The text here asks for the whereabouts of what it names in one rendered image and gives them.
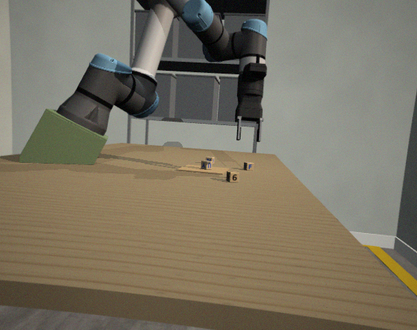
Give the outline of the tan flat mat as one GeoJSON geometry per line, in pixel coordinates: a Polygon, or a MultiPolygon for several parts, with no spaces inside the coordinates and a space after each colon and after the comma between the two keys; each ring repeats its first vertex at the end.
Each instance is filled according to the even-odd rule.
{"type": "Polygon", "coordinates": [[[210,170],[205,170],[205,169],[201,169],[201,166],[197,166],[197,165],[187,165],[187,166],[183,166],[177,169],[177,171],[208,173],[208,174],[215,174],[215,175],[223,175],[228,170],[229,168],[219,168],[219,167],[212,167],[212,169],[210,170]]]}

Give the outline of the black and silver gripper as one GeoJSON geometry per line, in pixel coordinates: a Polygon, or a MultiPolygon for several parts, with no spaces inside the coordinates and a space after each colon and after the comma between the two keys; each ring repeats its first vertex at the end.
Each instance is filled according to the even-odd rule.
{"type": "Polygon", "coordinates": [[[254,121],[258,124],[257,142],[261,141],[262,105],[264,77],[267,75],[265,59],[248,56],[240,59],[238,72],[238,106],[236,107],[235,122],[238,122],[236,140],[240,140],[241,120],[254,121]],[[243,69],[244,68],[244,69],[243,69]]]}

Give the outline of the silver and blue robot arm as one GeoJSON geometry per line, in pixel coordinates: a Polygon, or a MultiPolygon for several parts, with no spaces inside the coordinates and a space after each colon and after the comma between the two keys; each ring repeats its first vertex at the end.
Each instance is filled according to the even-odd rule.
{"type": "Polygon", "coordinates": [[[136,118],[152,114],[159,104],[155,75],[172,20],[178,16],[203,43],[203,54],[211,63],[256,54],[266,57],[264,21],[250,19],[242,24],[241,31],[228,33],[205,0],[148,0],[148,5],[150,11],[132,67],[96,54],[74,94],[57,113],[103,136],[113,105],[136,118]]]}

